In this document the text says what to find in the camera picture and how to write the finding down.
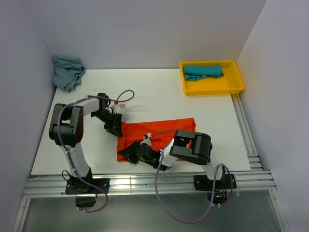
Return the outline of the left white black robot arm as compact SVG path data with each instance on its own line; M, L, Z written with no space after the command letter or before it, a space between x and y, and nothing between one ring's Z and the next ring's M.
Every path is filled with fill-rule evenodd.
M109 111L111 99L105 93L97 96L86 96L82 100L70 104L56 104L54 106L51 123L49 126L49 138L60 146L69 164L70 188L82 193L99 190L93 179L90 166L85 160L81 140L84 135L84 117L90 115L96 117L104 124L106 132L122 137L122 115Z

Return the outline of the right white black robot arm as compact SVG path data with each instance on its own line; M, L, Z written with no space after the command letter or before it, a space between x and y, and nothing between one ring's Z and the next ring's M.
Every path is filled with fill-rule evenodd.
M161 149L154 149L152 137L164 132L174 133L171 141ZM137 164L141 161L163 172L170 169L179 159L200 165L210 185L219 189L226 181L225 170L217 159L211 157L211 150L211 137L207 134L187 130L166 130L148 133L141 141L134 141L120 149L117 154L130 163Z

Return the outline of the orange t shirt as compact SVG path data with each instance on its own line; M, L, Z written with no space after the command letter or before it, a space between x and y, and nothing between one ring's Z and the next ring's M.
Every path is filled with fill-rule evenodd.
M182 118L139 123L122 123L123 136L118 138L117 152L127 148L135 141L142 142L143 137L151 134L151 148L160 150L169 144L176 130L196 131L194 119Z

